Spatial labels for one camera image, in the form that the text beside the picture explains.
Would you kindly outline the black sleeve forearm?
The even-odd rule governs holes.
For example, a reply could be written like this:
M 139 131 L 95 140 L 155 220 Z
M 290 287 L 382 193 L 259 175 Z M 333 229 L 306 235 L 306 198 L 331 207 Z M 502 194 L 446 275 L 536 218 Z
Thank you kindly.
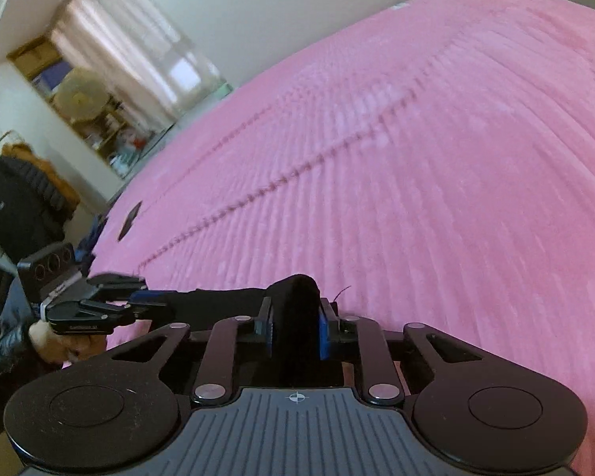
M 0 268 L 0 434 L 12 394 L 46 369 L 27 336 L 33 323 L 35 317 L 19 279 Z

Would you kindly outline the person's left hand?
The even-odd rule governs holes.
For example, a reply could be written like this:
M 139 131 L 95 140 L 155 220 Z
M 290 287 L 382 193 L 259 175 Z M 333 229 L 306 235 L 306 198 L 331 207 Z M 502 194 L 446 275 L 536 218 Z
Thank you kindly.
M 107 347 L 105 335 L 59 335 L 42 320 L 33 323 L 27 335 L 38 356 L 49 364 L 88 360 Z

